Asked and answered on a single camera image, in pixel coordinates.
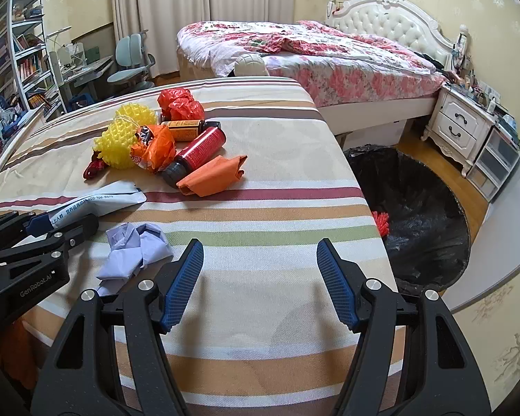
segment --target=red plastic bag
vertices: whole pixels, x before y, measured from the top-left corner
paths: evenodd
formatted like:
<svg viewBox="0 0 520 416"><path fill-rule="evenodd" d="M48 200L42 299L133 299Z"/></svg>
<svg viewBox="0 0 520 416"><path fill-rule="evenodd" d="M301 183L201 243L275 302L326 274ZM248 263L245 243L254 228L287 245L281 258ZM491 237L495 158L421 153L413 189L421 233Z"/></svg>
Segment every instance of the red plastic bag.
<svg viewBox="0 0 520 416"><path fill-rule="evenodd" d="M194 101L194 98L189 91L184 87L175 87L173 89L164 89L158 97L158 104L162 108L162 116L165 119L170 120L170 104L178 98L187 98L190 101Z"/></svg>
<svg viewBox="0 0 520 416"><path fill-rule="evenodd" d="M172 120L204 120L204 108L195 99L181 97L170 103Z"/></svg>
<svg viewBox="0 0 520 416"><path fill-rule="evenodd" d="M372 216L375 220L375 224L378 227L379 236L384 238L389 234L389 214L386 212L372 211Z"/></svg>

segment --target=floral bedspread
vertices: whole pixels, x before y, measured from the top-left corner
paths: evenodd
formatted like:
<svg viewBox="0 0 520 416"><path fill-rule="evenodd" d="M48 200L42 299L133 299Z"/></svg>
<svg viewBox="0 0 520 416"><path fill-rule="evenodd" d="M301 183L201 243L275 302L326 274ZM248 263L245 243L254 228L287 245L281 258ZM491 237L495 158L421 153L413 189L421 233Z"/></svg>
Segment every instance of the floral bedspread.
<svg viewBox="0 0 520 416"><path fill-rule="evenodd" d="M297 80L318 107L417 98L445 81L411 50L375 35L345 34L314 21L201 22L184 27L179 47L197 66L227 76L247 52L264 56L273 76Z"/></svg>

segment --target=orange cloth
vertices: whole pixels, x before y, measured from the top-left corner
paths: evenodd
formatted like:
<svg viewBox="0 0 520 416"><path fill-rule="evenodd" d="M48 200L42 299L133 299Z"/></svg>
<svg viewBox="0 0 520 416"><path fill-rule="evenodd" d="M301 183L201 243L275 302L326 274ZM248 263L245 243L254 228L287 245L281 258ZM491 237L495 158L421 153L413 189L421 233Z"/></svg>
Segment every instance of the orange cloth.
<svg viewBox="0 0 520 416"><path fill-rule="evenodd" d="M29 333L21 319L0 332L0 366L12 379L21 382L24 388L36 386L36 364L31 350Z"/></svg>
<svg viewBox="0 0 520 416"><path fill-rule="evenodd" d="M216 156L179 181L177 187L184 195L197 194L199 197L224 191L241 179L244 170L239 169L246 159L244 155L232 159Z"/></svg>

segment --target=red bottle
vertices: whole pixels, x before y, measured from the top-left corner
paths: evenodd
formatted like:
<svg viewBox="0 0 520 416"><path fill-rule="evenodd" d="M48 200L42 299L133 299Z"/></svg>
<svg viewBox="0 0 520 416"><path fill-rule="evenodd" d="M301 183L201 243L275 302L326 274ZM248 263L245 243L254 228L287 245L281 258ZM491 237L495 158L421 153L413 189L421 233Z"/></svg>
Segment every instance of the red bottle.
<svg viewBox="0 0 520 416"><path fill-rule="evenodd" d="M179 152L173 162L162 172L162 178L171 187L203 166L225 144L226 136L218 126L209 127L187 147Z"/></svg>

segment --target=drawer handle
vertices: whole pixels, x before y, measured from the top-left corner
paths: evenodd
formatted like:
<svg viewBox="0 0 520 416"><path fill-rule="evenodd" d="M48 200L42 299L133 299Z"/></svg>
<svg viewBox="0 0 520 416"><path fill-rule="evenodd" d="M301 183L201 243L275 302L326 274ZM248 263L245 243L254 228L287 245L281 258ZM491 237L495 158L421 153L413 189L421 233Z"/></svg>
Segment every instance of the drawer handle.
<svg viewBox="0 0 520 416"><path fill-rule="evenodd" d="M449 131L451 132L451 134L452 134L453 136L456 136L456 137L460 137L460 136L461 136L460 133L455 134L455 133L452 132L452 126L449 127Z"/></svg>
<svg viewBox="0 0 520 416"><path fill-rule="evenodd" d="M464 120L464 124L465 124L465 125L468 124L468 122L466 121L466 119L464 118L464 116L463 116L462 114L457 114L457 113L455 113L455 117L456 117L457 119L458 119L459 117L461 117L462 120Z"/></svg>

